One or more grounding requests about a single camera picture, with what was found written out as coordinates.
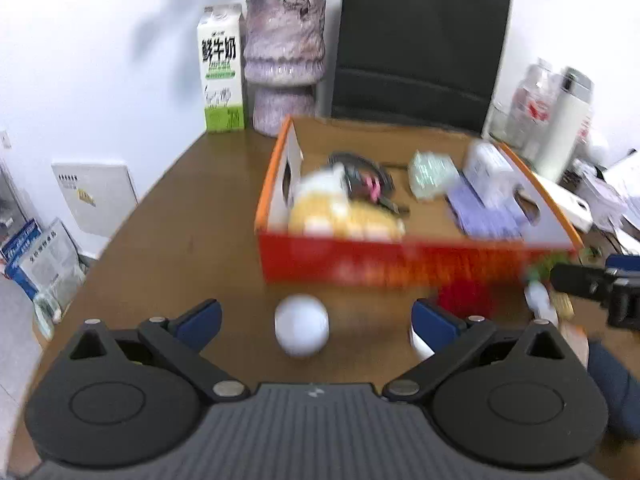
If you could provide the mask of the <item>white green milk carton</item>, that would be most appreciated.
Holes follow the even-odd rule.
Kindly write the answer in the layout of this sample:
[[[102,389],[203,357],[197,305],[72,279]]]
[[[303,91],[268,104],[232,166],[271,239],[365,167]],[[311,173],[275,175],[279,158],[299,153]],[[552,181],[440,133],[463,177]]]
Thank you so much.
[[[207,132],[245,128],[242,6],[208,6],[196,28]]]

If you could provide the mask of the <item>white paper stack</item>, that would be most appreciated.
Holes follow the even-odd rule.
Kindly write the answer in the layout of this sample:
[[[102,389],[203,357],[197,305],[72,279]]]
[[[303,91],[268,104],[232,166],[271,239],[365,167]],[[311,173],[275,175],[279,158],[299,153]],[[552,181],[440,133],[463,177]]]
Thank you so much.
[[[586,203],[592,228],[606,237],[616,252],[627,256],[639,255],[639,235],[625,230],[628,203],[612,185],[605,182],[599,166],[590,162],[586,155],[576,152],[564,171],[561,184]]]

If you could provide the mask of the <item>white small box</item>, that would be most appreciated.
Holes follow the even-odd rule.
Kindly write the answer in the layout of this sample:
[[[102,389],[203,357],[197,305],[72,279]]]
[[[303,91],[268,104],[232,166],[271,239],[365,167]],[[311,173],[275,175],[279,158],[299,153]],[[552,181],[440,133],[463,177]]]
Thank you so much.
[[[465,155],[462,174],[490,212],[508,212],[519,224],[534,226],[540,209],[524,188],[520,174],[495,144],[475,141]]]

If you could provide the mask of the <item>white yellow power adapter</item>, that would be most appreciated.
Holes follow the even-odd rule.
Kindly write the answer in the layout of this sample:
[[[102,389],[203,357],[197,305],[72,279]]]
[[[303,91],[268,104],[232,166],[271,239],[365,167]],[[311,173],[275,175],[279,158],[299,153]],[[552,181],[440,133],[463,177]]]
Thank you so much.
[[[434,350],[416,333],[413,328],[409,330],[409,340],[413,350],[421,361],[429,359]]]

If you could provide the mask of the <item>black paper bag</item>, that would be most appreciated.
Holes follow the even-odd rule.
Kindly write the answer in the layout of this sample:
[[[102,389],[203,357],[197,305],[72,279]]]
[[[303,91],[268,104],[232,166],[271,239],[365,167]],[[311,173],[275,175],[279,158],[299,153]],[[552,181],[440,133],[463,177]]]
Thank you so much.
[[[334,118],[479,136],[511,0],[343,0]]]

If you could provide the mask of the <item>purple ceramic vase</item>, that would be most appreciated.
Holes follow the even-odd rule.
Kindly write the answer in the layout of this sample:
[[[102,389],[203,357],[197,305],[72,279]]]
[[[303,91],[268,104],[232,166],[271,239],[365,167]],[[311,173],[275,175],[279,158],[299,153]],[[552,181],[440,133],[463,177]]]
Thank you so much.
[[[311,116],[326,71],[326,0],[248,0],[244,76],[253,127],[277,136],[288,116]]]

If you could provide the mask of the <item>red orange cardboard box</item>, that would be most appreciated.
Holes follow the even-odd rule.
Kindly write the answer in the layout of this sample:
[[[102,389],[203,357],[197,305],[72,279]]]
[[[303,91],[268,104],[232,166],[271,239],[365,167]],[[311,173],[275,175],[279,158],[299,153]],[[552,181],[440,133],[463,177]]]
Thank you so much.
[[[449,156],[461,167],[474,140],[436,128],[346,122],[338,119],[285,119],[274,146],[255,216],[262,275],[268,282],[329,282],[367,286],[437,286],[461,278],[511,283],[533,266],[554,257],[573,257],[582,239],[550,195],[514,151],[498,149],[518,179],[516,187],[539,209],[517,240],[478,240],[464,235],[448,203],[418,202],[406,175],[392,172],[394,199],[408,206],[406,234],[396,243],[297,236],[288,232],[295,185],[320,168],[334,151],[352,152],[375,162],[403,164],[417,151]]]

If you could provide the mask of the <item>yellow white plush toy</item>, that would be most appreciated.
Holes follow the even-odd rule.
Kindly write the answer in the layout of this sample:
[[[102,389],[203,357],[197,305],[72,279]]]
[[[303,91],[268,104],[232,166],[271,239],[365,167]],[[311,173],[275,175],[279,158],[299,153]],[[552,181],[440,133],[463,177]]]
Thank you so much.
[[[364,196],[350,197],[349,166],[341,162],[307,174],[294,188],[288,214],[288,232],[305,236],[397,242],[405,235],[401,218],[375,205],[381,197],[375,179],[364,180]]]

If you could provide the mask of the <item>white thermos bottle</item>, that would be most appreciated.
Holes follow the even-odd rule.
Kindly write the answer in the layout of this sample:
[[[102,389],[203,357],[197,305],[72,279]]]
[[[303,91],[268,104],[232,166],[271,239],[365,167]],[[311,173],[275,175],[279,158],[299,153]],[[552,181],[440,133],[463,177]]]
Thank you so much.
[[[593,84],[589,77],[567,67],[562,73],[547,127],[534,158],[534,173],[558,182],[570,162],[570,155],[589,115]]]

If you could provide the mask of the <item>navy blue zip pouch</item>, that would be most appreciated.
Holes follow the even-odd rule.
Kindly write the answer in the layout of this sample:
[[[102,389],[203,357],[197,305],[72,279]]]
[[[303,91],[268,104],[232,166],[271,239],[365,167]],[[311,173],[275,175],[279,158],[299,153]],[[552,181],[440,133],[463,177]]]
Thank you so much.
[[[637,442],[640,432],[639,381],[598,340],[589,341],[587,370],[608,406],[608,429]]]

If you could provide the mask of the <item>rack with clutter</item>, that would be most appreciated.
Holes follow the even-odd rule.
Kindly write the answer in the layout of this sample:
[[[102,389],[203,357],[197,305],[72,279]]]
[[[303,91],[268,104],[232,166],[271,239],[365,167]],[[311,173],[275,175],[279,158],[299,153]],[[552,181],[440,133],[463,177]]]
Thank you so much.
[[[45,340],[52,339],[86,278],[64,224],[56,219],[42,226],[29,217],[6,169],[1,170],[1,273],[32,302],[35,326]]]

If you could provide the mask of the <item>green wrapped packet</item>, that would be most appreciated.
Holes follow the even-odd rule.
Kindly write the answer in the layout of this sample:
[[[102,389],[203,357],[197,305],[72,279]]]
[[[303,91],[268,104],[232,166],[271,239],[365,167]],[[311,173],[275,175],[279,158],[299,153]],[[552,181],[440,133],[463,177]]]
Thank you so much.
[[[460,174],[448,155],[416,151],[408,165],[408,180],[417,200],[434,200],[455,186]]]

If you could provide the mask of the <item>purple cloth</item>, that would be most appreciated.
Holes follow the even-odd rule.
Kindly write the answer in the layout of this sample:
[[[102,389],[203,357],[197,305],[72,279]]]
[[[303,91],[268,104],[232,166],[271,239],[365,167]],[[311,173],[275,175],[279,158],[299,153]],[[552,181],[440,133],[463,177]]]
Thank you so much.
[[[497,209],[486,208],[465,179],[450,188],[447,202],[462,233],[478,240],[516,240],[528,223],[514,198]]]

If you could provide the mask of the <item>clear water bottle red label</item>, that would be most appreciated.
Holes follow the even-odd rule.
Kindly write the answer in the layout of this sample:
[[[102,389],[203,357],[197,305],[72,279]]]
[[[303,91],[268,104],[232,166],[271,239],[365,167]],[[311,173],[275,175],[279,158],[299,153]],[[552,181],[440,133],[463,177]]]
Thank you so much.
[[[539,150],[558,94],[559,76],[540,58],[527,67],[525,77],[514,91],[504,133],[506,144],[521,159],[532,160]]]

